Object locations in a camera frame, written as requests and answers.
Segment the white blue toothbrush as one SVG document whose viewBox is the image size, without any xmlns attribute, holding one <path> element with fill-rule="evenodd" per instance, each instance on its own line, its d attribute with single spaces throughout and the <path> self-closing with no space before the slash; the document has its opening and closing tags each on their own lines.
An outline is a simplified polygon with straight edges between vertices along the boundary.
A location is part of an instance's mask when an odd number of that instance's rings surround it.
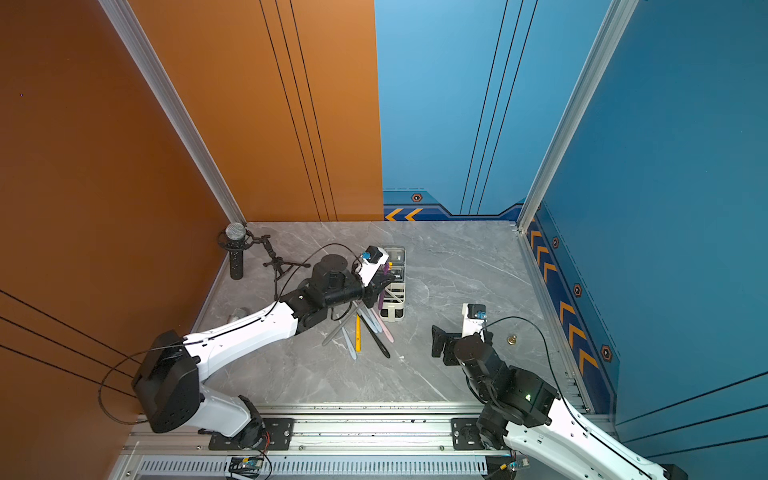
<svg viewBox="0 0 768 480">
<path fill-rule="evenodd" d="M 343 338 L 344 338 L 344 340 L 345 340 L 345 342 L 346 342 L 347 350 L 348 350 L 348 352 L 349 352 L 349 354 L 350 354 L 351 358 L 352 358 L 354 361 L 356 361 L 356 360 L 357 360 L 357 358 L 358 358 L 358 355 L 357 355 L 357 352 L 356 352 L 356 350 L 355 350 L 355 346 L 354 346 L 354 344 L 353 344 L 353 342 L 352 342 L 352 340 L 351 340 L 351 337 L 350 337 L 350 335 L 348 334 L 348 332 L 347 332 L 346 328 L 345 328 L 345 327 L 343 327 L 343 326 L 342 326 L 341 332 L 342 332 Z"/>
</svg>

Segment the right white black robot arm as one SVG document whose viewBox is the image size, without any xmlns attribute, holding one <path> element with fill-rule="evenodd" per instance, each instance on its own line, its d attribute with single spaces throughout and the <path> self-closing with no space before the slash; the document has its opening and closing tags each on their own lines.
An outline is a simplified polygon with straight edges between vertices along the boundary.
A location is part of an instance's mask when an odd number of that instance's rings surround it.
<svg viewBox="0 0 768 480">
<path fill-rule="evenodd" d="M 529 455 L 569 479 L 686 479 L 674 464 L 634 453 L 573 409 L 539 375 L 508 366 L 480 333 L 461 336 L 431 328 L 434 358 L 462 368 L 483 409 L 454 440 L 471 447 Z"/>
</svg>

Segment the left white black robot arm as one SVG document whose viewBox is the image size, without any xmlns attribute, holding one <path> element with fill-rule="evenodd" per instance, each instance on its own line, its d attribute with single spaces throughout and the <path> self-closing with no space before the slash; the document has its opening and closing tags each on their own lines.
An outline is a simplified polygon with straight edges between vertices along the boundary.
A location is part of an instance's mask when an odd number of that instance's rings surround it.
<svg viewBox="0 0 768 480">
<path fill-rule="evenodd" d="M 157 336 L 132 381 L 152 432 L 195 427 L 239 449 L 261 447 L 266 424 L 255 405 L 244 395 L 207 387 L 206 380 L 241 357 L 322 323 L 337 306 L 373 306 L 394 280 L 384 269 L 388 260 L 388 253 L 377 246 L 354 264 L 328 254 L 296 289 L 254 314 L 185 337 L 175 331 Z"/>
</svg>

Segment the white toothbrush holder rack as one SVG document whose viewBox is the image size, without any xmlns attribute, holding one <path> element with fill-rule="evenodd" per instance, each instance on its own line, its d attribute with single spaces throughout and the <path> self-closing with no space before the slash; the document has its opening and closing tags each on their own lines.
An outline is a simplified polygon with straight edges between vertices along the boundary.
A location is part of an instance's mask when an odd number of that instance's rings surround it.
<svg viewBox="0 0 768 480">
<path fill-rule="evenodd" d="M 406 288 L 404 282 L 393 282 L 382 292 L 379 314 L 384 321 L 399 322 L 405 316 Z"/>
</svg>

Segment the light blue toothbrush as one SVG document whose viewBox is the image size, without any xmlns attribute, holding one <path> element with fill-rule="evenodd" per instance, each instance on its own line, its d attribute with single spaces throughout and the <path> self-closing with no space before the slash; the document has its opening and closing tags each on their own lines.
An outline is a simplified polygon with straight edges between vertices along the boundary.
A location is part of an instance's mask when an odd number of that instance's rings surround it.
<svg viewBox="0 0 768 480">
<path fill-rule="evenodd" d="M 356 313 L 365 321 L 365 323 L 375 332 L 382 333 L 383 329 L 374 317 L 371 310 L 360 302 L 355 303 Z"/>
</svg>

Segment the yellow toothbrush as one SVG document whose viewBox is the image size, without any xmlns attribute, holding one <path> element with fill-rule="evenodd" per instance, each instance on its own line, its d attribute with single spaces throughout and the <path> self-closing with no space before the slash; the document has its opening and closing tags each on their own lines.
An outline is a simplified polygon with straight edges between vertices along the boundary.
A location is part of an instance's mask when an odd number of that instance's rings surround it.
<svg viewBox="0 0 768 480">
<path fill-rule="evenodd" d="M 362 328 L 362 320 L 359 314 L 356 314 L 355 316 L 355 352 L 359 353 L 362 349 L 362 342 L 361 342 L 361 328 Z"/>
</svg>

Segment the pink toothbrush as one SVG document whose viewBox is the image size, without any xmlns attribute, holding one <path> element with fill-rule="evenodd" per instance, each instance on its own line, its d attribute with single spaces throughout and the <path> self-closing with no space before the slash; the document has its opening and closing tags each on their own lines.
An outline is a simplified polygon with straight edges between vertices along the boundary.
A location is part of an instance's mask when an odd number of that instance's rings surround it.
<svg viewBox="0 0 768 480">
<path fill-rule="evenodd" d="M 384 336 L 387 338 L 387 340 L 390 343 L 394 344 L 395 343 L 394 337 L 393 337 L 392 333 L 390 332 L 389 328 L 387 327 L 386 322 L 380 316 L 380 314 L 379 314 L 379 312 L 378 312 L 378 310 L 376 308 L 372 309 L 372 314 L 373 314 L 375 320 L 377 321 L 377 323 L 379 324 L 379 329 L 381 330 L 381 332 L 384 334 Z"/>
</svg>

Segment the black toothbrush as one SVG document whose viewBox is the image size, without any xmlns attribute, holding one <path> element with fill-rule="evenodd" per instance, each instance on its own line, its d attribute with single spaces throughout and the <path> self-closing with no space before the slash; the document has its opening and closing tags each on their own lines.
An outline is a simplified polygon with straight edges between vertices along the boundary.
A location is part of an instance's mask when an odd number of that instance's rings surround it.
<svg viewBox="0 0 768 480">
<path fill-rule="evenodd" d="M 380 339 L 380 338 L 377 336 L 377 331 L 376 331 L 376 330 L 373 328 L 373 323 L 372 323 L 372 321 L 371 321 L 371 320 L 368 320 L 368 319 L 367 319 L 367 318 L 366 318 L 366 317 L 363 315 L 363 311 L 362 311 L 362 310 L 358 309 L 358 310 L 357 310 L 357 313 L 358 313 L 358 314 L 360 315 L 360 317 L 363 319 L 363 323 L 364 323 L 364 325 L 366 326 L 367 330 L 369 331 L 370 335 L 372 336 L 372 339 L 373 339 L 373 341 L 374 341 L 375 345 L 378 347 L 379 351 L 382 353 L 382 355 L 383 355 L 385 358 L 387 358 L 387 359 L 390 359 L 390 358 L 391 358 L 391 354 L 390 354 L 390 352 L 388 351 L 388 349 L 385 347 L 385 345 L 383 344 L 382 340 L 381 340 L 381 339 Z"/>
</svg>

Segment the near clear plastic cup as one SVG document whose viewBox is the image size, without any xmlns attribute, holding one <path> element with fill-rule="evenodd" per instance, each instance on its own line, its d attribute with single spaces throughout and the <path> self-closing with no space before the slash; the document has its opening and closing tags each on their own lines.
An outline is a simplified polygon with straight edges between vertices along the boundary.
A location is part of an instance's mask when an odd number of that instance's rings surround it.
<svg viewBox="0 0 768 480">
<path fill-rule="evenodd" d="M 390 265 L 387 275 L 393 283 L 404 283 L 405 267 L 402 265 Z"/>
</svg>

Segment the clear plastic cup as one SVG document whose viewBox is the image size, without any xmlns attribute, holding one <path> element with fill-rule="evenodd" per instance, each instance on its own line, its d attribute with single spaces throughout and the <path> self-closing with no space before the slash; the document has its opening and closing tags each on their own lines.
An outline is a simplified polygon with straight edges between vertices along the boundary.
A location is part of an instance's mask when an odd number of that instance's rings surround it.
<svg viewBox="0 0 768 480">
<path fill-rule="evenodd" d="M 388 262 L 392 266 L 403 266 L 406 263 L 406 251 L 398 246 L 386 246 L 384 250 L 388 254 Z"/>
<path fill-rule="evenodd" d="M 390 265 L 387 275 L 393 283 L 404 283 L 405 267 L 402 265 Z"/>
</svg>

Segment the far clear plastic cup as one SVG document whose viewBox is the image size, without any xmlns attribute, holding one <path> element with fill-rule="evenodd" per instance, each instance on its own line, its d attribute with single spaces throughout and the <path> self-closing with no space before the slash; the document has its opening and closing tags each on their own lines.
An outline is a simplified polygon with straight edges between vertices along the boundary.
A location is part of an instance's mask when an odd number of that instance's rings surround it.
<svg viewBox="0 0 768 480">
<path fill-rule="evenodd" d="M 406 251 L 398 246 L 386 246 L 384 250 L 388 254 L 388 262 L 392 266 L 403 266 L 406 263 Z"/>
</svg>

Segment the black mini tripod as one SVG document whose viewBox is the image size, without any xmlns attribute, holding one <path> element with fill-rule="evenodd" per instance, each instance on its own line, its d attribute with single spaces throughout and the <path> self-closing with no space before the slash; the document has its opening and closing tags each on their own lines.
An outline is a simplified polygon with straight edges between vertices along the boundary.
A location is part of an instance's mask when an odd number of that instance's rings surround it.
<svg viewBox="0 0 768 480">
<path fill-rule="evenodd" d="M 310 268 L 311 264 L 308 262 L 293 262 L 285 260 L 282 256 L 279 256 L 270 241 L 269 235 L 263 235 L 260 237 L 255 237 L 253 240 L 254 244 L 262 245 L 265 249 L 267 255 L 269 256 L 270 260 L 268 262 L 265 262 L 263 264 L 264 267 L 271 267 L 273 269 L 274 273 L 274 299 L 278 300 L 280 298 L 280 293 L 278 289 L 279 281 L 293 268 Z"/>
</svg>

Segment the silver metal cylinder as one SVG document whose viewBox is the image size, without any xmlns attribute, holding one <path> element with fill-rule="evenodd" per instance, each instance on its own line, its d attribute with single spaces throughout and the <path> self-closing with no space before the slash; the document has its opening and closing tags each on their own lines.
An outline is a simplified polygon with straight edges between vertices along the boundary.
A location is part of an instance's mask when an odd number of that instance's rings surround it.
<svg viewBox="0 0 768 480">
<path fill-rule="evenodd" d="M 248 312 L 243 308 L 236 308 L 228 317 L 227 322 L 232 323 L 238 321 L 248 315 Z"/>
</svg>

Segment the right green circuit board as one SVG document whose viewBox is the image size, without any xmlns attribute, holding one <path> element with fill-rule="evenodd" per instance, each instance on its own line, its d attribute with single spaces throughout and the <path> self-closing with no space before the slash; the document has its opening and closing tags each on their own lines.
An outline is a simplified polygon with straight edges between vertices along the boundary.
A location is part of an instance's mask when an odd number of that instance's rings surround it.
<svg viewBox="0 0 768 480">
<path fill-rule="evenodd" d="M 521 470 L 529 467 L 530 461 L 527 458 L 524 458 L 522 460 L 510 461 L 502 464 L 496 473 L 499 475 L 500 479 L 514 480 Z"/>
</svg>

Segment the green circuit board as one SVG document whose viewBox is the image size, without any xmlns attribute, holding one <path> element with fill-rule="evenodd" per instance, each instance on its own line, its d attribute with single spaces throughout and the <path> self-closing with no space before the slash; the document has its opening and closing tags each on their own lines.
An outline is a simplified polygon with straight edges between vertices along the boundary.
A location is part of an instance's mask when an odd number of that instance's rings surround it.
<svg viewBox="0 0 768 480">
<path fill-rule="evenodd" d="M 522 460 L 510 461 L 502 464 L 496 473 L 499 475 L 500 479 L 514 480 L 521 470 L 529 467 L 530 461 L 527 458 L 524 458 Z"/>
<path fill-rule="evenodd" d="M 261 456 L 231 457 L 227 467 L 229 479 L 259 479 L 268 472 L 266 460 Z"/>
</svg>

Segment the left green circuit board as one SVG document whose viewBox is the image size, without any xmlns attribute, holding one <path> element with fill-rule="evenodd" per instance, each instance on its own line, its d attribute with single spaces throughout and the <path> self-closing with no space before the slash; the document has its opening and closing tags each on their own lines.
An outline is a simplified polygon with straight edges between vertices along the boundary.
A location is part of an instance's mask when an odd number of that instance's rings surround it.
<svg viewBox="0 0 768 480">
<path fill-rule="evenodd" d="M 261 456 L 231 457 L 227 467 L 229 479 L 259 479 L 268 472 L 266 460 Z"/>
</svg>

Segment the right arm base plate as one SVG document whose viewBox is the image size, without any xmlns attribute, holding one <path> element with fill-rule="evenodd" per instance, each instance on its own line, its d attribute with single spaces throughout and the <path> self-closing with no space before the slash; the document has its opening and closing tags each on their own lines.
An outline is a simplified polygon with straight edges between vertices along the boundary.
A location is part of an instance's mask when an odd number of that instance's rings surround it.
<svg viewBox="0 0 768 480">
<path fill-rule="evenodd" d="M 451 439 L 456 451 L 502 451 L 481 436 L 475 417 L 454 417 L 450 420 Z"/>
</svg>

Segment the black microphone with mount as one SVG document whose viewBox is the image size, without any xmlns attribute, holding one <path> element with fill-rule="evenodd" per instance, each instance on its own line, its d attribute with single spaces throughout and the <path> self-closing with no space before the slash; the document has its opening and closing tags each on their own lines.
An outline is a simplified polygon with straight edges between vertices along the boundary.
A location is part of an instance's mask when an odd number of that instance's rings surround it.
<svg viewBox="0 0 768 480">
<path fill-rule="evenodd" d="M 217 244 L 228 252 L 229 273 L 232 280 L 244 276 L 244 252 L 254 243 L 253 234 L 241 223 L 230 223 L 217 236 Z"/>
</svg>

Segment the aluminium rail frame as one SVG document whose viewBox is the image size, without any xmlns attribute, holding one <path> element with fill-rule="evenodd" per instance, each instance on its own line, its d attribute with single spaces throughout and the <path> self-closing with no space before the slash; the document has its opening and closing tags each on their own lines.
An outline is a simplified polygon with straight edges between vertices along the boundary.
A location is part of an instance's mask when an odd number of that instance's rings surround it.
<svg viewBox="0 0 768 480">
<path fill-rule="evenodd" d="M 295 420 L 287 451 L 211 451 L 211 434 L 182 427 L 155 434 L 139 425 L 129 434 L 110 473 L 112 479 L 229 479 L 231 457 L 261 456 L 268 474 L 283 478 L 404 478 L 451 477 L 500 479 L 496 471 L 507 462 L 527 458 L 530 467 L 515 479 L 539 471 L 567 478 L 529 455 L 510 451 L 456 451 L 450 420 L 478 418 L 476 408 L 450 413 L 444 408 L 360 407 L 350 412 L 309 408 L 282 412 L 269 409 L 266 418 Z"/>
</svg>

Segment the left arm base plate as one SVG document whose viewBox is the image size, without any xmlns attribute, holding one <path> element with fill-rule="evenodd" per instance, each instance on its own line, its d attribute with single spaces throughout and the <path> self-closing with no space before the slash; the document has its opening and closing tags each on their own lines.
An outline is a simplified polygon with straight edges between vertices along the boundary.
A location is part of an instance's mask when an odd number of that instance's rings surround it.
<svg viewBox="0 0 768 480">
<path fill-rule="evenodd" d="M 293 438 L 295 420 L 289 417 L 266 418 L 251 422 L 234 437 L 212 433 L 208 444 L 211 451 L 287 451 Z"/>
</svg>

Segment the left aluminium corner post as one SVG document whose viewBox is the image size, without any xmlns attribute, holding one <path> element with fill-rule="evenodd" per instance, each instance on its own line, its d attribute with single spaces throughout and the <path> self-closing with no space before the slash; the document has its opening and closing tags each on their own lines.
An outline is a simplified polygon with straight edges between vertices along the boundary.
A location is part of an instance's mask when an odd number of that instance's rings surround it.
<svg viewBox="0 0 768 480">
<path fill-rule="evenodd" d="M 239 207 L 205 141 L 128 1 L 99 0 L 177 136 L 230 222 L 245 223 Z"/>
</svg>

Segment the aluminium corner post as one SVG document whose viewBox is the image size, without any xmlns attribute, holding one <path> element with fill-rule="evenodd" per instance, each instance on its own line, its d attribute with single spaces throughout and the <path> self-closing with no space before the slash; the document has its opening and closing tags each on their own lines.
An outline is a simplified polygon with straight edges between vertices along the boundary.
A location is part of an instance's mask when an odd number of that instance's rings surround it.
<svg viewBox="0 0 768 480">
<path fill-rule="evenodd" d="M 177 136 L 230 222 L 245 223 L 239 207 L 205 141 L 128 1 L 99 0 Z"/>
<path fill-rule="evenodd" d="M 611 2 L 523 204 L 517 221 L 520 234 L 532 223 L 638 3 Z"/>
</svg>

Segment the right aluminium corner post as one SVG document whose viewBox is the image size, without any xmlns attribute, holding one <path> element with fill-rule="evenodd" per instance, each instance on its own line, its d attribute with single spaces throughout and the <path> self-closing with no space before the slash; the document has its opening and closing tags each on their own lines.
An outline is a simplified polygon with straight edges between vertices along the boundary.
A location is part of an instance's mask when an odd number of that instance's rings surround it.
<svg viewBox="0 0 768 480">
<path fill-rule="evenodd" d="M 611 2 L 523 204 L 517 221 L 520 234 L 532 223 L 638 3 Z"/>
</svg>

